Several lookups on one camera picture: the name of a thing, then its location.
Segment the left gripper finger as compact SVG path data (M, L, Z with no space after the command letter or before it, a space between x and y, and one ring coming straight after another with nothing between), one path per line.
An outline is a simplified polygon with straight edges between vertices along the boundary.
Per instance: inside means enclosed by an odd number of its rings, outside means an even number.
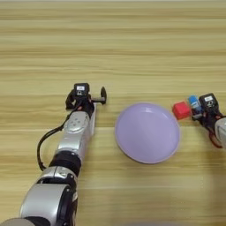
M73 109L73 91L68 94L65 105L67 109Z
M107 92L105 87L102 87L101 89L101 96L98 98L93 98L91 100L92 103L100 103L102 105L104 105L107 102Z

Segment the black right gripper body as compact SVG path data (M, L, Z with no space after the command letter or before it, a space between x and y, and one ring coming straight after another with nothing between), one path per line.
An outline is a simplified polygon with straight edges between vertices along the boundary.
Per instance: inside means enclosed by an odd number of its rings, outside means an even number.
M222 118L224 118L224 115L220 111L205 112L203 115L203 126L209 131L213 131L215 123Z

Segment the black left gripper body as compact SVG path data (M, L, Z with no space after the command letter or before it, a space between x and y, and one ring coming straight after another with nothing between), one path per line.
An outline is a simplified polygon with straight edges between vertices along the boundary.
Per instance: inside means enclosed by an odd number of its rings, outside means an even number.
M77 98L73 111L84 111L91 117L94 113L94 104L90 101L89 98Z

